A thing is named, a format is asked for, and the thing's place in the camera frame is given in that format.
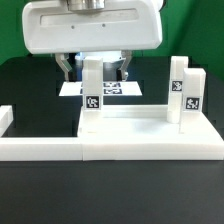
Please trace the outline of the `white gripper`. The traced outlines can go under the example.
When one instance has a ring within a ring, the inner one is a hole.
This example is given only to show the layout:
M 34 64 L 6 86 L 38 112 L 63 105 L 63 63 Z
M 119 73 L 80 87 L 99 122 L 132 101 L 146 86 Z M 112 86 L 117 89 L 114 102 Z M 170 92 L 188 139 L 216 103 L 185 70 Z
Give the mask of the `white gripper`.
M 43 0 L 22 12 L 26 48 L 33 54 L 56 53 L 55 60 L 69 81 L 69 54 L 122 51 L 116 75 L 126 81 L 130 50 L 155 49 L 162 42 L 163 0 Z

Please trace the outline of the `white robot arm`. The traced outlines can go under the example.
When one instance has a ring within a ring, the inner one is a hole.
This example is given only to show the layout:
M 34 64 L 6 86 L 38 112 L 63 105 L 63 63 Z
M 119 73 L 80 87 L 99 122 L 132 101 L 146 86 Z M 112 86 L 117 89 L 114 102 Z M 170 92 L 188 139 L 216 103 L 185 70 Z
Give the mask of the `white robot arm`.
M 32 54 L 53 54 L 66 73 L 70 53 L 102 57 L 117 52 L 127 78 L 135 50 L 156 49 L 162 43 L 161 10 L 166 0 L 42 0 L 22 11 L 24 43 Z

